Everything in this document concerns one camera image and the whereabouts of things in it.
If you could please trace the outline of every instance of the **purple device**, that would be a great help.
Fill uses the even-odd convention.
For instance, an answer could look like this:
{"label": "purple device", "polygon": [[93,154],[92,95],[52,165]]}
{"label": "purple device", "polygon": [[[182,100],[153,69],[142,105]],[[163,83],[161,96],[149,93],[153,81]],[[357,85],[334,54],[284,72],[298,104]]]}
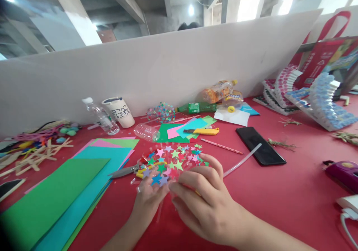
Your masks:
{"label": "purple device", "polygon": [[326,172],[336,178],[344,186],[349,188],[355,194],[358,194],[358,165],[354,162],[331,162],[324,164],[328,165]]}

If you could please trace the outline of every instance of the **hand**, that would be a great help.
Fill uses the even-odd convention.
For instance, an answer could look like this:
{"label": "hand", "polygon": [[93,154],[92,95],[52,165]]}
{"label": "hand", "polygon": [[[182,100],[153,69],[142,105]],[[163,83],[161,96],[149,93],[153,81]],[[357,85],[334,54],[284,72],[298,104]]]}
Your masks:
{"label": "hand", "polygon": [[140,221],[139,224],[149,226],[157,212],[160,202],[168,194],[169,188],[165,184],[162,187],[158,185],[151,186],[153,177],[158,172],[153,171],[149,177],[144,178],[137,188],[138,194],[134,202],[133,211],[129,220]]}
{"label": "hand", "polygon": [[178,183],[170,183],[169,189],[177,195],[173,204],[181,220],[200,237],[237,247],[246,239],[247,211],[231,198],[219,161],[203,153],[200,158],[212,167],[194,167],[184,171]]}

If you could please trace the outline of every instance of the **charging cable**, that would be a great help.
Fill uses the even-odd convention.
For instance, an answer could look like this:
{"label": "charging cable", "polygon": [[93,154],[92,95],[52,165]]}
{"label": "charging cable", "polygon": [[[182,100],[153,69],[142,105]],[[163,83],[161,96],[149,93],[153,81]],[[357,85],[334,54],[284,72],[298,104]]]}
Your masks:
{"label": "charging cable", "polygon": [[358,220],[358,214],[356,212],[354,212],[352,209],[350,208],[344,208],[342,210],[342,214],[340,215],[340,221],[342,222],[342,226],[346,232],[346,234],[348,235],[348,238],[350,239],[350,241],[353,243],[353,245],[355,246],[355,248],[358,250],[358,245],[356,244],[356,242],[354,241],[352,235],[349,233],[347,225],[346,225],[346,219],[350,218],[353,220]]}

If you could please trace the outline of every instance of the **plastic bottle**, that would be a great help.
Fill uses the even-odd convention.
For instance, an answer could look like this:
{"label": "plastic bottle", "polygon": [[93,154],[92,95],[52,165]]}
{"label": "plastic bottle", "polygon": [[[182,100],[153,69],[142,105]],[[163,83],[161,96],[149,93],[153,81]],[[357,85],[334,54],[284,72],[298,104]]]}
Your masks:
{"label": "plastic bottle", "polygon": [[190,114],[200,112],[215,112],[216,104],[209,104],[206,102],[189,103],[175,109],[175,112],[188,112]]}
{"label": "plastic bottle", "polygon": [[234,85],[238,83],[237,80],[231,82],[224,80],[220,81],[217,84],[214,84],[212,87],[204,89],[201,91],[202,98],[205,102],[210,104],[218,102],[220,99],[228,96],[232,93]]}
{"label": "plastic bottle", "polygon": [[94,121],[110,136],[119,132],[119,127],[107,111],[93,103],[91,97],[82,99],[82,102],[86,104],[87,111],[92,115]]}
{"label": "plastic bottle", "polygon": [[136,136],[149,142],[157,142],[157,140],[160,138],[160,132],[154,127],[146,124],[138,124],[134,128],[134,133]]}
{"label": "plastic bottle", "polygon": [[242,107],[244,99],[242,93],[239,91],[233,91],[231,95],[228,95],[223,99],[223,106],[227,108],[228,112],[234,112]]}

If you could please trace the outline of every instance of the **green bottle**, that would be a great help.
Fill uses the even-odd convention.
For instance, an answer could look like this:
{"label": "green bottle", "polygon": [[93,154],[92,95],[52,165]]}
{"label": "green bottle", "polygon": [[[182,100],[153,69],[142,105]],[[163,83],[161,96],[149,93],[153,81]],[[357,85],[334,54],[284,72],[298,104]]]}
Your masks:
{"label": "green bottle", "polygon": [[215,112],[216,104],[209,104],[206,102],[189,103],[175,109],[175,112],[188,112],[190,114],[200,112]]}

